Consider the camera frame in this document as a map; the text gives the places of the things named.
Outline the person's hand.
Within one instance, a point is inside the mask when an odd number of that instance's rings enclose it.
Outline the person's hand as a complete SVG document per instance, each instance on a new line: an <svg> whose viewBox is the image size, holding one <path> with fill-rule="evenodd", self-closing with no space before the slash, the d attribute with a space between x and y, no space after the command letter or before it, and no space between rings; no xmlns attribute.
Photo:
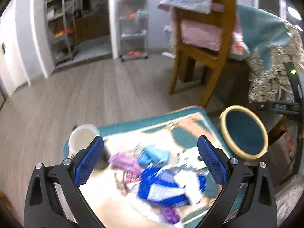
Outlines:
<svg viewBox="0 0 304 228"><path fill-rule="evenodd" d="M293 143L289 132L287 132L287 127L286 127L285 123L283 123L283 125L281 125L280 129L285 132L284 138L287 142L288 155L289 155L289 157L292 157L294 155L296 145Z"/></svg>

